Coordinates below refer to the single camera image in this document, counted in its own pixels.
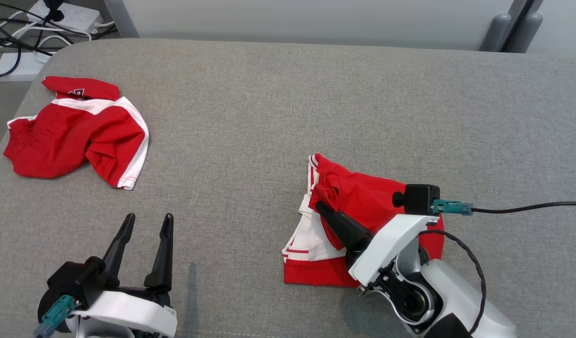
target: gray tablecloth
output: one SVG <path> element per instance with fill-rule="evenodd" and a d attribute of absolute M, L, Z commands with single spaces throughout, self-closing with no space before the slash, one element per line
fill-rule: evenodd
<path fill-rule="evenodd" d="M 406 337 L 380 298 L 282 282 L 281 248 L 307 156 L 436 184 L 478 207 L 576 200 L 576 59 L 386 47 L 112 40 L 63 49 L 39 77 L 117 84 L 150 148 L 135 190 L 89 166 L 54 180 L 12 171 L 0 145 L 0 337 L 29 337 L 46 279 L 136 227 L 121 282 L 150 272 L 175 215 L 180 337 Z M 53 99 L 39 81 L 18 116 Z M 520 337 L 576 337 L 576 207 L 447 215 L 477 255 L 488 298 Z M 473 264 L 444 260 L 471 283 Z"/>

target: power strip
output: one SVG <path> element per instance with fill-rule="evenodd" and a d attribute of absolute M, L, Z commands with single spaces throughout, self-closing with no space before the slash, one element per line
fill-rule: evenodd
<path fill-rule="evenodd" d="M 0 74 L 4 74 L 11 70 L 15 63 L 17 62 L 17 53 L 4 53 L 0 58 Z M 47 61 L 50 56 L 39 54 L 38 57 L 44 61 Z M 41 70 L 44 64 L 37 61 L 33 52 L 21 53 L 21 61 L 19 66 L 12 73 L 6 75 L 5 77 L 0 77 L 2 82 L 18 82 L 18 81 L 34 81 L 37 77 L 37 73 Z"/>
<path fill-rule="evenodd" d="M 62 26 L 69 30 L 77 30 L 90 34 L 98 32 L 96 24 L 102 23 L 102 15 L 95 9 L 65 4 L 64 2 L 58 7 L 63 15 L 62 21 L 54 21 L 56 25 Z M 30 9 L 31 13 L 35 13 L 41 17 L 46 17 L 50 13 L 50 9 L 46 7 L 43 0 L 38 0 Z M 27 18 L 31 22 L 42 23 L 43 21 L 33 15 L 27 14 Z"/>

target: teal connector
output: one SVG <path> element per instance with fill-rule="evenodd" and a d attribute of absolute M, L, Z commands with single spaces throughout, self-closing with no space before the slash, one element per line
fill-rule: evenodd
<path fill-rule="evenodd" d="M 64 322 L 76 307 L 77 304 L 75 304 L 73 297 L 63 295 L 58 298 L 58 301 L 56 301 L 50 310 L 41 318 L 42 323 L 33 331 L 33 336 L 35 338 L 50 338 L 58 325 Z"/>
<path fill-rule="evenodd" d="M 433 211 L 439 214 L 461 214 L 470 216 L 472 214 L 471 203 L 461 203 L 460 201 L 434 200 Z"/>

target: folded clothing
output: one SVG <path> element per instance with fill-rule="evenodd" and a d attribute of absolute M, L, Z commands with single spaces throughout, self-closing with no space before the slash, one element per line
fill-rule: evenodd
<path fill-rule="evenodd" d="M 90 161 L 111 186 L 131 190 L 148 150 L 142 115 L 119 88 L 96 79 L 46 77 L 56 99 L 37 115 L 8 122 L 4 150 L 15 173 L 51 179 Z"/>
<path fill-rule="evenodd" d="M 357 287 L 346 270 L 342 243 L 315 210 L 322 201 L 340 210 L 377 233 L 395 215 L 404 214 L 392 204 L 392 195 L 403 192 L 405 184 L 394 180 L 351 173 L 320 154 L 309 156 L 307 194 L 299 213 L 301 220 L 284 249 L 284 282 L 316 286 Z M 436 229 L 444 229 L 442 218 Z M 437 234 L 420 236 L 420 244 L 430 259 L 440 259 L 444 238 Z"/>

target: white wall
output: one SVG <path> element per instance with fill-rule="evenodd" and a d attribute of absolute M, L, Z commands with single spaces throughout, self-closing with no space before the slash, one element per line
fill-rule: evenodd
<path fill-rule="evenodd" d="M 543 23 L 527 53 L 576 56 L 576 0 L 543 0 Z"/>
<path fill-rule="evenodd" d="M 140 37 L 479 49 L 512 0 L 125 0 Z"/>

